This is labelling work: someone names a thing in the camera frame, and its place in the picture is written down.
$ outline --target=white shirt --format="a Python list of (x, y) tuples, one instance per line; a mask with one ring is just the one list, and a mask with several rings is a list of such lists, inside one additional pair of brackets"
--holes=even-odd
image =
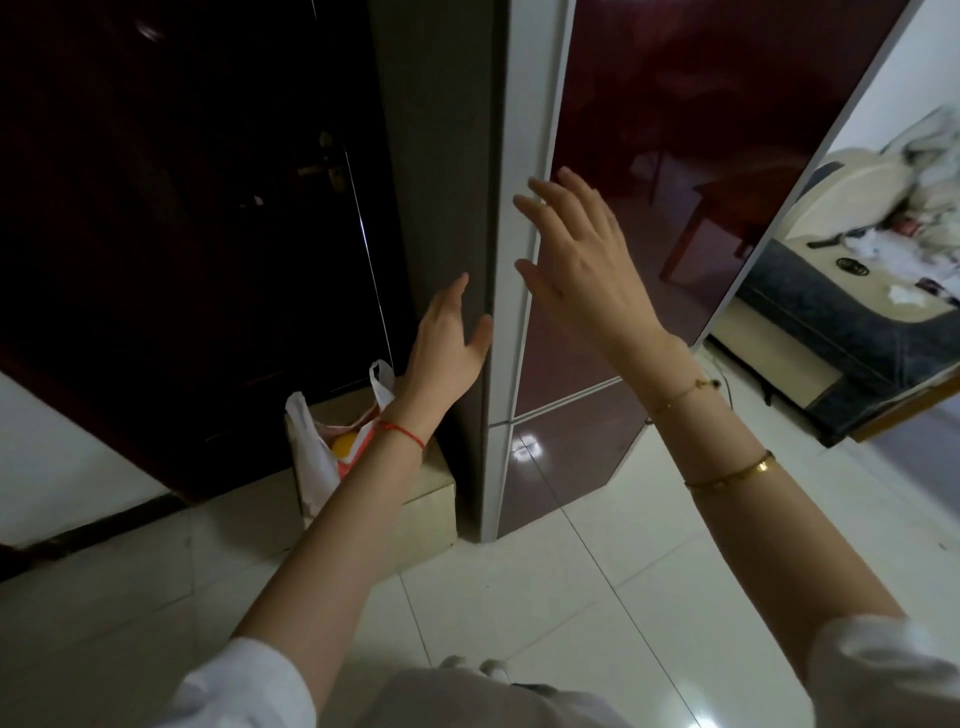
[[(908, 619), (831, 622), (817, 636), (808, 667), (817, 728), (960, 726), (960, 670), (937, 657), (925, 632)], [(313, 728), (316, 721), (293, 664), (268, 645), (241, 638), (186, 676), (156, 726)], [(464, 669), (404, 670), (358, 726), (629, 728), (596, 695), (541, 694)]]

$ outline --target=wrist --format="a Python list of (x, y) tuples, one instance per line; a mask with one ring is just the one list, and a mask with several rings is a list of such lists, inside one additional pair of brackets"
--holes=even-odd
[(638, 338), (612, 364), (648, 411), (703, 376), (686, 342), (665, 329)]
[(430, 398), (408, 391), (397, 397), (381, 414), (381, 419), (399, 425), (417, 435), (424, 443), (433, 437), (434, 430), (444, 418)]

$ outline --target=white tile floor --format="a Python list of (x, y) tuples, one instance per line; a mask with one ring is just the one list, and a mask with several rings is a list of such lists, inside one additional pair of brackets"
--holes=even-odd
[[(824, 450), (733, 365), (720, 367), (734, 408), (960, 658), (960, 528), (931, 518), (869, 447)], [(0, 724), (142, 723), (225, 642), (299, 532), (293, 482), (280, 473), (0, 584)], [(811, 724), (655, 430), (600, 491), (376, 586), (320, 723), (350, 725), (397, 670), (448, 654), (506, 659), (518, 682), (600, 693), (637, 726)]]

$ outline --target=baseboard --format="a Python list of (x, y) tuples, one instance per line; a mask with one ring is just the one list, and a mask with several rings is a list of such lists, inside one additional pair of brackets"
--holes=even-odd
[(0, 582), (43, 564), (58, 561), (71, 553), (101, 544), (147, 523), (159, 521), (186, 507), (187, 503), (179, 496), (168, 493), (36, 544), (22, 548), (0, 545)]

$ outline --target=hand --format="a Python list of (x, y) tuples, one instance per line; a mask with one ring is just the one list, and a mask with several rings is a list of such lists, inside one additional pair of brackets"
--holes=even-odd
[(558, 177), (562, 185), (531, 178), (542, 203), (514, 197), (549, 256), (548, 266), (521, 259), (516, 269), (535, 299), (619, 369), (624, 359), (662, 349), (674, 337), (660, 324), (600, 193), (566, 167)]
[(420, 321), (410, 354), (403, 394), (385, 419), (426, 442), (446, 410), (464, 395), (483, 369), (493, 337), (493, 318), (485, 314), (464, 344), (461, 301), (469, 281), (464, 273), (433, 297)]

